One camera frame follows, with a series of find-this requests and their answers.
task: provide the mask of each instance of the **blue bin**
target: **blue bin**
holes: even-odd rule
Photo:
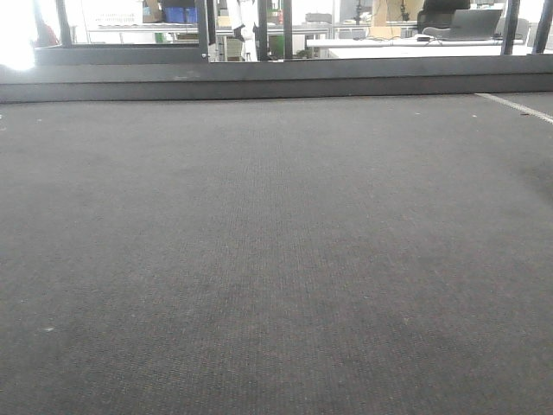
[[[198,10],[195,7],[186,7],[185,15],[187,23],[197,23],[198,22]]]
[[[165,7],[165,22],[185,23],[186,13],[183,7]]]

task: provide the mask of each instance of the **office chair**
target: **office chair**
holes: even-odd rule
[[[426,28],[449,29],[456,10],[470,9],[470,0],[424,0],[423,9],[416,17],[416,30]]]
[[[503,37],[503,28],[505,27],[505,18],[501,17],[498,22],[498,27],[495,29],[497,37]],[[530,23],[526,19],[518,19],[517,31],[515,32],[515,40],[523,41],[524,45],[531,44],[528,42],[530,33]]]

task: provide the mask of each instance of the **bright light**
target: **bright light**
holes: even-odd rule
[[[17,18],[10,13],[0,14],[0,65],[28,70],[35,66],[32,41],[36,28],[30,2],[18,3]]]
[[[539,22],[542,16],[543,0],[522,0],[518,17],[528,20],[529,22]]]

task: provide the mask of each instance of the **gray carpet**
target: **gray carpet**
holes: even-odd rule
[[[476,96],[0,114],[3,415],[553,413],[553,125]]]

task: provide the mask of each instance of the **desk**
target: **desk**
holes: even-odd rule
[[[410,29],[416,29],[418,22],[416,20],[388,20],[386,21],[386,26],[392,26],[392,27],[401,27],[401,28],[410,28]]]
[[[309,48],[328,50],[328,57],[337,59],[428,57],[428,56],[488,56],[500,54],[501,40],[489,41],[418,41],[416,38],[360,41],[320,39],[308,41]],[[513,54],[528,54],[522,41],[515,41]]]
[[[184,23],[151,23],[151,24],[132,24],[132,25],[111,25],[98,26],[88,29],[90,33],[183,33],[197,34],[198,26],[196,24]],[[284,33],[283,25],[269,25],[267,33],[270,35],[280,35]],[[332,37],[332,25],[303,24],[293,27],[294,35],[326,35]],[[217,35],[233,36],[231,28],[217,28]]]

